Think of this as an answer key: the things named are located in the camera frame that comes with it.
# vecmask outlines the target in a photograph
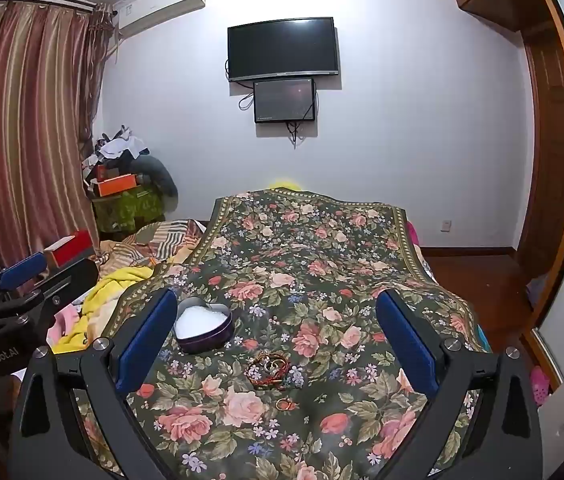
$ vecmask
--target metal screw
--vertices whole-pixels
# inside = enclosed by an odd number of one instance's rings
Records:
[[[451,352],[457,352],[462,348],[462,343],[459,340],[450,337],[449,339],[444,339],[444,347]]]
[[[38,346],[34,351],[33,351],[33,357],[40,359],[41,357],[44,357],[46,354],[48,354],[48,346]]]
[[[98,351],[104,350],[108,347],[108,339],[106,337],[99,337],[93,342],[93,348]]]
[[[517,359],[520,357],[520,350],[518,350],[514,346],[507,346],[507,355],[511,359]]]

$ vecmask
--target floral blanket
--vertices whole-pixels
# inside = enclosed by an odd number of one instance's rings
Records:
[[[426,403],[377,323],[386,288],[439,333],[482,350],[472,310],[424,273],[404,211],[385,204],[286,189],[220,199],[188,261],[162,264],[127,291],[105,335],[162,286],[225,303],[236,320],[233,339],[207,354],[184,355],[169,335],[146,383],[128,396],[182,477],[374,478]],[[249,382],[249,359],[262,350],[290,360],[286,391]],[[475,401],[467,395],[436,468],[456,455]],[[102,465],[118,470],[89,407],[81,411]]]

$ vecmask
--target yellow blanket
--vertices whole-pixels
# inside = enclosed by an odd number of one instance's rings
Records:
[[[87,336],[89,319],[102,305],[116,300],[131,285],[150,278],[152,274],[153,269],[149,267],[123,267],[99,280],[84,300],[80,320],[53,346],[53,352],[60,354],[85,349],[89,345]]]

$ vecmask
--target wooden door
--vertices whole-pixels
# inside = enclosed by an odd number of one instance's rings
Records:
[[[524,35],[536,117],[533,178],[517,260],[529,278],[551,269],[564,232],[564,51],[553,27]]]

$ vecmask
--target gray cloth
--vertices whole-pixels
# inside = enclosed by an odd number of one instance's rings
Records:
[[[535,308],[537,301],[540,299],[540,294],[546,285],[546,277],[548,274],[543,274],[537,278],[533,278],[526,286],[526,296],[531,303],[531,307]]]
[[[166,196],[178,196],[178,188],[169,174],[157,158],[151,155],[139,155],[134,158],[129,165],[128,170],[131,173],[145,173],[151,177],[152,182],[158,187],[162,194]]]

